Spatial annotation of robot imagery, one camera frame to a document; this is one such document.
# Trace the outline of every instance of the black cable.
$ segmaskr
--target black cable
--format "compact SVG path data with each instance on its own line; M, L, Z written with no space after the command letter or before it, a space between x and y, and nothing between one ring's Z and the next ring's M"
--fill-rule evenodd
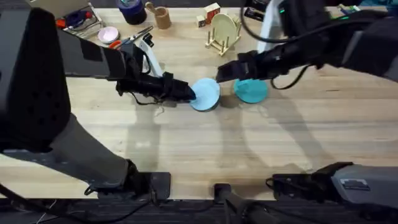
M165 210L167 212L175 212L175 213L184 213L184 214L195 214L195 213L202 213L202 212L207 212L211 208L213 208L216 203L214 201L211 201L211 203L207 206L204 206L203 208L199 209L194 209L194 210L182 210L180 208L169 208L169 207L162 207L160 203L156 203L152 201L152 204L160 209L160 210Z
M133 211L131 211L130 213L128 213L127 215L124 215L122 217L113 219L113 220L100 220L100 221L91 221L91 220L85 220L85 219L81 219L78 217L75 217L73 215L70 215L68 213L63 213L63 212L59 212L57 210L54 210L52 208L46 208L44 206L41 205L37 205L36 203L30 202L28 201L26 198L21 197L20 195L16 194L15 192L11 191L10 189L8 189L7 187L3 186L3 184L0 184L0 194L3 194L4 196L6 196L8 199L10 200L15 200L21 204L26 205L27 207L30 207L31 209L35 210L36 212L45 212L48 213L50 215L55 215L57 217L61 217L61 218L67 218L76 222L80 222L80 223L84 223L84 224L105 224L105 223L115 223L115 222L119 222L121 220L126 219L127 217L133 215L134 213L136 213L138 210L148 206L150 204L150 201L143 203L142 205L138 206L137 208L135 208Z
M168 212L175 212L175 213L195 214L195 213L207 212L208 210L210 210L211 208L213 208L216 205L216 202L213 200L213 201L211 201L211 203L209 205L207 205L203 208L194 209L194 210L181 210L179 208L176 209L176 208L162 207L157 199L157 192L156 192L154 186L152 185L152 183L150 182L149 179L147 179L147 181L149 183L149 188L150 188L150 199L149 200L152 202L153 206L155 206L156 208L158 208L160 210L165 210Z
M76 213L81 213L81 212L85 212L85 211L75 211L75 212L70 212L70 213L68 213L69 215L73 215L73 214L76 214ZM59 218L62 218L62 217L53 217L53 218L48 218L48 219L46 219L46 220L42 220L42 221L40 221L39 222L39 224L40 223L47 223L47 222L51 222L51 221L54 221L54 220L57 220L57 219L59 219Z
M301 69L300 73L297 75L296 79L291 84L289 84L289 85L287 85L285 87L277 87L277 86L275 86L275 79L276 78L273 78L273 79L271 79L271 86L274 89L276 89L276 90L287 90L289 88L292 88L293 86L295 86L301 80L301 78L303 77L305 71L307 71L307 68L310 67L310 66L312 66L312 65L304 66L303 69Z
M137 99L136 95L135 95L133 92L130 92L130 94L134 97L134 99L136 99L137 104L138 104L138 105L141 105L141 106L146 106L146 105L158 105L159 103L161 103L160 100L158 100L158 99L156 99L156 98L154 98L154 97L153 97L153 99L155 100L154 102L142 103L142 102L140 102L140 101Z
M317 28L317 29L315 29L315 30L312 30L312 31L310 31L310 32L307 32L306 34L302 34L302 35L297 36L297 37L292 37L292 38L288 38L288 39L269 39L269 38L263 38L263 37L261 37L261 36L255 34L255 33L249 28L249 26L246 24L246 21L245 21L245 19L244 19L244 15L243 15L243 14L244 14L244 6L241 7L240 13L239 13L239 16L240 16L240 19L241 19L241 22L242 22L243 29L244 29L251 37L253 37L254 39L256 39L256 40L258 40L258 41L262 41L262 42L273 43L273 44L281 44L281 43L293 42L293 41L299 40L299 39L301 39L301 38L308 37L308 36L313 35L313 34L317 34L317 33L322 32L322 31L324 31L324 30L331 29L331 28L334 28L334 27L343 26L343 25L348 25L348 24L361 24L361 23L365 23L365 24L366 24L366 23L372 23L372 22L374 22L374 20L369 20L369 19L356 19L356 20L352 20L352 21L350 21L350 20L348 20L348 21L340 21L340 22L337 22L337 23L334 23L334 24L330 24L330 25L327 25L327 26L324 26L324 27Z
M257 202L257 201L253 201L253 202L247 203L247 204L245 205L245 208L242 209L242 212L241 212L240 216L241 216L242 218L244 218L244 215L243 215L243 214L246 213L247 208L249 208L249 207L254 207L254 206L259 206L259 207L261 207L261 208L265 208L265 209L266 209L266 212L268 212L268 213L269 213L269 210L273 210L273 211L275 211L275 212L277 212L277 213L281 213L281 214L283 214L283 215L285 215L285 216L294 217L294 218L297 218L297 219L300 219L300 220L305 220L305 221L312 222L312 223L317 223L317 224L330 224L330 223L328 223L328 222L323 222L323 221L316 220L316 219L309 218L309 217L305 217L305 216L302 216L302 215L296 215L296 214L294 214L294 213L285 212L285 211L283 211L283 210L281 210L281 209L279 209L279 208L275 208L275 207L270 206L270 205L267 205L267 204L265 204L265 203L263 203L263 202Z
M302 215L297 215L297 214L290 213L290 212L285 212L285 211L283 211L283 210L281 210L279 208L275 208L273 206L266 205L264 203L263 203L263 206L267 210L273 210L273 211L275 211L277 213L281 213L281 214L289 216L289 217L294 217L294 218L298 218L298 219L301 219L301 220L305 220L305 221L312 222L312 223L317 223L317 224L329 224L328 222L316 220L316 219L313 219L313 218L305 217L305 216L302 216Z

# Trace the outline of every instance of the light blue plate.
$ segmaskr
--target light blue plate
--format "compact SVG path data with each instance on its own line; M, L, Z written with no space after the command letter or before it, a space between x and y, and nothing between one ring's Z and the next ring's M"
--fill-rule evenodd
M267 84L261 80L236 80L234 91L245 103L259 103L268 96Z
M211 78L202 78L192 86L197 98L190 102L193 109L206 111L214 107L220 98L220 85Z

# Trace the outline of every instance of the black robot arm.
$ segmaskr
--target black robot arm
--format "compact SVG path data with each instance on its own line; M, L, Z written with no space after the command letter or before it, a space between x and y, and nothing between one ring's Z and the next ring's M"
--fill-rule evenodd
M281 15L281 21L290 39L267 52L239 54L238 60L219 67L218 82L273 80L296 67L314 65L319 69L324 64L398 81L397 72L394 72L397 69L398 32L391 29L398 25L398 18L387 17L385 12L359 11L330 19L324 5L318 6L320 13L316 16L295 17L290 14L305 13L287 10L290 8L286 2L294 1L284 1L280 6L286 9L284 14L287 15Z
M102 78L123 93L157 101L187 101L187 82L143 71L145 52L134 44L107 49L55 27L41 9L4 11L0 16L0 153L35 162L90 185L85 194L140 197L157 189L169 196L170 174L142 173L90 135L71 113L66 77Z

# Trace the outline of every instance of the wooden table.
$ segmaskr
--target wooden table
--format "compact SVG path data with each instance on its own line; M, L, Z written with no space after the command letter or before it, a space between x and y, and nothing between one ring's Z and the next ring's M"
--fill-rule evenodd
M124 22L117 9L99 9L123 37L154 23ZM154 52L166 71L193 84L214 77L217 67L255 49L242 32L235 50L221 58L205 48L209 27L195 27L201 9L171 9L173 26L154 29ZM253 30L261 23L248 20ZM300 69L278 78L291 82ZM228 182L247 198L272 200L264 179L275 173L312 172L336 161L396 166L398 161L398 84L326 66L309 69L290 90L270 90L262 103L248 105L222 84L221 103L209 113L189 105L137 106L119 97L114 83L68 79L72 110L80 123L115 154L141 171L172 174L171 198L212 198L212 186ZM85 198L84 182L39 165L0 157L0 181L30 198Z

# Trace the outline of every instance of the small box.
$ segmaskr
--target small box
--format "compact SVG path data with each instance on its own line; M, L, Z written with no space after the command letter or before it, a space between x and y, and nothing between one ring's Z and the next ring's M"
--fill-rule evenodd
M197 16L197 24L198 24L199 28L206 26L205 17L204 16Z
M211 24L213 17L221 12L221 8L217 3L205 7L206 24Z

